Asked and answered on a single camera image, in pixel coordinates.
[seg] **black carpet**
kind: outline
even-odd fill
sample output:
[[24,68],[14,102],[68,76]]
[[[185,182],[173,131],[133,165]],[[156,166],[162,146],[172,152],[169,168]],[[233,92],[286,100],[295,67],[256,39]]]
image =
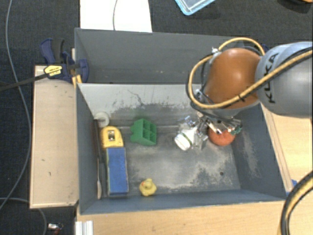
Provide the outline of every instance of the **black carpet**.
[[[149,0],[154,32],[248,36],[273,47],[312,41],[312,5],[289,0],[217,0],[192,16],[182,14],[174,0]],[[9,0],[0,0],[0,81],[14,82],[5,48],[5,18]],[[64,49],[74,46],[79,26],[79,0],[13,0],[9,46],[19,80],[33,76],[42,63],[39,44],[48,37],[64,38]],[[23,86],[32,108],[32,86]],[[28,127],[17,89],[0,93],[0,197],[14,185],[25,160]],[[29,170],[14,197],[28,199]],[[62,234],[73,233],[74,208],[44,210],[47,222],[64,223]],[[42,232],[41,216],[26,204],[9,202],[0,212],[0,234],[33,235]]]

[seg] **yellow tool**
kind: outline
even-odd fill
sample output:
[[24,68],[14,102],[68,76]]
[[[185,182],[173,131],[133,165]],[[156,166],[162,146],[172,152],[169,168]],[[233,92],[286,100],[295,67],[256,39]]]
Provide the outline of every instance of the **yellow tool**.
[[124,147],[123,138],[119,129],[114,126],[106,126],[101,130],[102,148]]

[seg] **gray bin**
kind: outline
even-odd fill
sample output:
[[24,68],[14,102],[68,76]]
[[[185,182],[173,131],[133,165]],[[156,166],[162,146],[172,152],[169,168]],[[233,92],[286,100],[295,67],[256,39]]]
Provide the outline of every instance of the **gray bin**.
[[[75,30],[76,59],[87,58],[88,83],[76,90],[81,214],[276,201],[286,198],[283,179],[260,105],[240,112],[242,132],[227,147],[206,143],[186,152],[176,147],[179,121],[194,116],[185,92],[188,71],[227,37]],[[97,200],[97,152],[93,115],[105,111],[121,130],[130,192]],[[157,125],[157,145],[130,142],[140,118]],[[152,178],[154,196],[139,184]]]

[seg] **blue block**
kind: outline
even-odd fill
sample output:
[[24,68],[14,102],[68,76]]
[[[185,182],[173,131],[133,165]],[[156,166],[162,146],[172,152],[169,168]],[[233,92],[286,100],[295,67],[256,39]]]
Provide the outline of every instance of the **blue block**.
[[125,196],[128,191],[125,148],[107,148],[108,196]]

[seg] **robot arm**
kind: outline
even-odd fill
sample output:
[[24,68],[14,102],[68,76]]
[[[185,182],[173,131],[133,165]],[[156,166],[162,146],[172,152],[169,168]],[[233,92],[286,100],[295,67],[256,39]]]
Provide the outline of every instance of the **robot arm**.
[[[238,40],[252,42],[258,50],[231,48],[223,51],[226,45]],[[207,80],[194,94],[193,76],[207,63],[210,65]],[[312,42],[277,46],[265,54],[254,40],[232,39],[193,67],[186,91],[191,106],[199,113],[199,119],[189,125],[194,131],[188,131],[188,142],[195,140],[196,146],[200,146],[207,136],[215,144],[230,144],[231,135],[238,134],[242,128],[241,121],[235,116],[260,102],[279,115],[312,118]],[[195,128],[197,123],[201,123],[201,128]],[[223,135],[228,136],[229,143],[223,139],[220,143],[215,142]],[[187,143],[183,139],[178,135],[175,141],[178,145]]]

